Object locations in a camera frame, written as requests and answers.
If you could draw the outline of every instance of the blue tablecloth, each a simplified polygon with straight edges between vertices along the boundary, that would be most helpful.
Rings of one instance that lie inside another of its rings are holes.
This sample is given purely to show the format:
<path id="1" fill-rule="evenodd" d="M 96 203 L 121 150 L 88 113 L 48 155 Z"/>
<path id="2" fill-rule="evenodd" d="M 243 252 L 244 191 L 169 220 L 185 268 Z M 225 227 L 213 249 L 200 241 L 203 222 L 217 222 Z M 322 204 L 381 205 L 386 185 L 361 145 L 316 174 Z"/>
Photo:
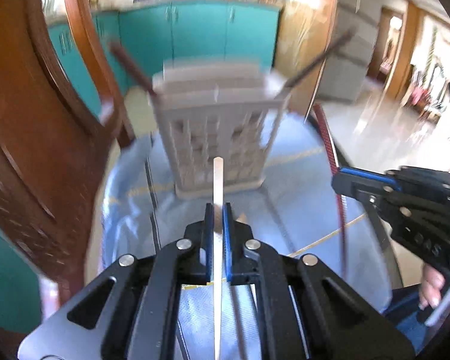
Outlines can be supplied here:
<path id="1" fill-rule="evenodd" d="M 245 215 L 254 237 L 293 257 L 313 253 L 340 274 L 339 220 L 326 154 L 303 117 L 286 115 L 257 190 L 225 196 L 236 217 Z M 103 265 L 120 255 L 155 254 L 180 239 L 185 226 L 203 220 L 210 198 L 180 200 L 160 136 L 145 136 L 124 151 L 112 170 L 103 203 Z M 347 199 L 346 280 L 378 311 L 391 287 L 375 233 L 362 207 Z M 212 287 L 185 287 L 180 299 L 175 358 L 211 359 Z M 224 359 L 260 359 L 255 305 L 249 286 L 223 283 Z"/>

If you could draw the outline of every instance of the countertop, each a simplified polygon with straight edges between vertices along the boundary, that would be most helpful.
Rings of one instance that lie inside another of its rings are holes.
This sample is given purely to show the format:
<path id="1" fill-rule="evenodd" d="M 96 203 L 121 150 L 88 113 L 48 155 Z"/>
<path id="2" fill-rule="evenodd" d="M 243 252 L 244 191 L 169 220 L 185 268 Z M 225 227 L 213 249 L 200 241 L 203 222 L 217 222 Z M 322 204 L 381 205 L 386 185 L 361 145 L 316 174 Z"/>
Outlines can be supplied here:
<path id="1" fill-rule="evenodd" d="M 97 15 L 100 13 L 106 12 L 127 12 L 130 10 L 140 9 L 144 7 L 152 7 L 155 5 L 168 4 L 170 2 L 175 3 L 188 3 L 192 0 L 140 0 L 138 2 L 130 2 L 128 4 L 124 4 L 123 2 L 114 2 L 114 1 L 106 1 L 103 7 L 100 8 L 91 8 L 91 14 Z M 260 7 L 268 7 L 270 9 L 281 10 L 282 4 L 272 4 L 272 3 L 264 3 L 259 0 L 207 0 L 207 1 L 217 1 L 223 3 L 243 3 L 247 5 L 258 5 Z M 67 22 L 67 15 L 65 12 L 53 12 L 48 15 L 45 15 L 45 22 L 48 26 L 53 26 L 55 24 L 63 24 Z"/>

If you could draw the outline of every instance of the beige basket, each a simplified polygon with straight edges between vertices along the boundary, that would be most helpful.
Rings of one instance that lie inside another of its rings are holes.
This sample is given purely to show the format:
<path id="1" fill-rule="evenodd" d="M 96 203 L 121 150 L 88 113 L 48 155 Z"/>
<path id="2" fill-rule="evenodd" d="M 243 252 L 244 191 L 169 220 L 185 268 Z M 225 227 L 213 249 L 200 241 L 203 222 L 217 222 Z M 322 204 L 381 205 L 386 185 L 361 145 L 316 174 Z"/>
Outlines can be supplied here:
<path id="1" fill-rule="evenodd" d="M 287 105 L 275 98 L 284 79 L 257 64 L 188 63 L 164 66 L 154 75 L 161 94 L 154 107 L 180 198 L 212 195 L 213 160 L 224 164 L 224 192 L 258 188 L 265 159 Z M 263 124 L 269 112 L 269 132 Z"/>

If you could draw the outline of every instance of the shiny floor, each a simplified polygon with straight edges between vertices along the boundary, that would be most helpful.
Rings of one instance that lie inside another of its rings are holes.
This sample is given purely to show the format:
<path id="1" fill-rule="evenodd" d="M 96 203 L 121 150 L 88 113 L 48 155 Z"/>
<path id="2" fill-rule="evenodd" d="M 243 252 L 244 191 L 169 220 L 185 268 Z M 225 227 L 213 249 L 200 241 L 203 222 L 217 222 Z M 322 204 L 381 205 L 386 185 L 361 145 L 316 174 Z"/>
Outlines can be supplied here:
<path id="1" fill-rule="evenodd" d="M 133 88 L 125 105 L 137 136 L 157 129 L 145 93 Z M 437 125 L 419 121 L 418 114 L 400 102 L 382 96 L 382 88 L 365 80 L 354 103 L 322 103 L 331 132 L 349 161 L 356 167 L 383 173 L 402 165 L 448 171 L 450 168 L 450 112 Z M 120 150 L 112 148 L 104 183 Z M 94 224 L 85 270 L 86 282 L 96 275 L 102 236 L 101 209 L 104 185 L 97 194 Z M 392 242 L 406 286 L 418 283 L 422 262 Z"/>
<path id="2" fill-rule="evenodd" d="M 366 79 L 354 103 L 323 102 L 334 136 L 355 167 L 383 173 L 408 165 L 450 169 L 450 107 L 435 125 Z M 420 280 L 422 261 L 392 241 L 405 286 Z"/>

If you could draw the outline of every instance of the basket base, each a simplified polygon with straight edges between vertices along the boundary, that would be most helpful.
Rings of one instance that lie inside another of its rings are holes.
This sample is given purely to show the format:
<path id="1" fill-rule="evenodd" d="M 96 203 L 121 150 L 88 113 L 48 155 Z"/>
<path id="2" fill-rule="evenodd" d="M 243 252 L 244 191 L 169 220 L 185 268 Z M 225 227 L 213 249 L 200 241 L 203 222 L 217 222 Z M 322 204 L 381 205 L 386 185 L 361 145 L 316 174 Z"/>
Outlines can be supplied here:
<path id="1" fill-rule="evenodd" d="M 262 183 L 265 181 L 265 177 L 261 177 L 258 180 L 245 181 L 243 183 L 236 183 L 223 187 L 223 194 L 233 193 L 233 192 L 241 192 L 247 190 L 256 190 L 259 188 Z M 193 190 L 193 191 L 182 191 L 175 184 L 175 193 L 179 199 L 189 200 L 196 198 L 203 198 L 205 196 L 213 196 L 214 190 L 213 188 L 207 188 L 205 190 Z"/>

